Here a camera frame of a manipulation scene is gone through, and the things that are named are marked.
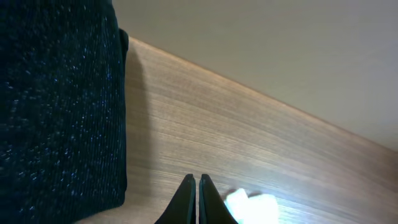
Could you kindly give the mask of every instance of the sequined fabric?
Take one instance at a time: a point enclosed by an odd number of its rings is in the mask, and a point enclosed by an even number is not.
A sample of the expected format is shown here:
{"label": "sequined fabric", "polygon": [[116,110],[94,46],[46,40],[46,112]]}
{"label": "sequined fabric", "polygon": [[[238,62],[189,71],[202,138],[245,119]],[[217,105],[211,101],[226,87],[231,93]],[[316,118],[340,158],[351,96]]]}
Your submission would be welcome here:
{"label": "sequined fabric", "polygon": [[128,38],[107,1],[33,2],[1,6],[1,219],[70,223],[124,202]]}

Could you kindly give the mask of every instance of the wall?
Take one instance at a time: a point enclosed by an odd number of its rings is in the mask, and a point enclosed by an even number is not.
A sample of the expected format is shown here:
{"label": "wall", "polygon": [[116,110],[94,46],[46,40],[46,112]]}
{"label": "wall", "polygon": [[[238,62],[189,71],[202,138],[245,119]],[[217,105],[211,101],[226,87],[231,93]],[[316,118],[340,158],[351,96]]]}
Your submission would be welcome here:
{"label": "wall", "polygon": [[130,36],[398,150],[397,0],[113,4]]}

